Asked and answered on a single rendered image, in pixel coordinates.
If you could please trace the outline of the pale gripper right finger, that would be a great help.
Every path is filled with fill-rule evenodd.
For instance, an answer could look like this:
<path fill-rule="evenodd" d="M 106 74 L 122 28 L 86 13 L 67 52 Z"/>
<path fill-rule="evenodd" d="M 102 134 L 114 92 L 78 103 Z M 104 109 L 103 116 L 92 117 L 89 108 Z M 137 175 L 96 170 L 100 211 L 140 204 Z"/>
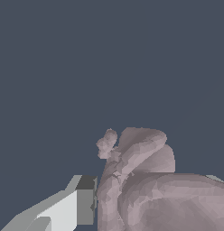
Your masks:
<path fill-rule="evenodd" d="M 222 179 L 220 179 L 220 178 L 218 178 L 218 177 L 216 177 L 216 176 L 214 176 L 214 175 L 206 175 L 206 177 L 207 177 L 207 178 L 210 178 L 210 179 L 212 179 L 212 180 L 216 180 L 216 181 L 219 181 L 219 182 L 224 183 L 224 180 L 222 180 Z"/>

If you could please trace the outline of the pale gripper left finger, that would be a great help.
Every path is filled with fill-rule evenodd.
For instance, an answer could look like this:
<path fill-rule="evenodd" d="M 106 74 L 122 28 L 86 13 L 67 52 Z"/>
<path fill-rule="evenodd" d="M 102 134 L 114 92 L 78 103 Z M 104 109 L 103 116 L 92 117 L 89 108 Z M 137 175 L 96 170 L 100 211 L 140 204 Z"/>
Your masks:
<path fill-rule="evenodd" d="M 73 231 L 93 225 L 98 177 L 74 175 L 65 190 L 16 215 L 1 231 Z"/>

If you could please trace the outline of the mauve grey lumpy figurine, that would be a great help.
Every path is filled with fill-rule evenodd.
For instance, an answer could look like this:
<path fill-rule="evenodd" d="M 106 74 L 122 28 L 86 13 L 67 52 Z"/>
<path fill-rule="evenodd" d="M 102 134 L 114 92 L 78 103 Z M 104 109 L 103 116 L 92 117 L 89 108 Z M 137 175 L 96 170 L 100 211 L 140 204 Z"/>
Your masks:
<path fill-rule="evenodd" d="M 177 173 L 166 134 L 108 129 L 97 142 L 106 165 L 98 186 L 98 231 L 224 231 L 224 183 Z"/>

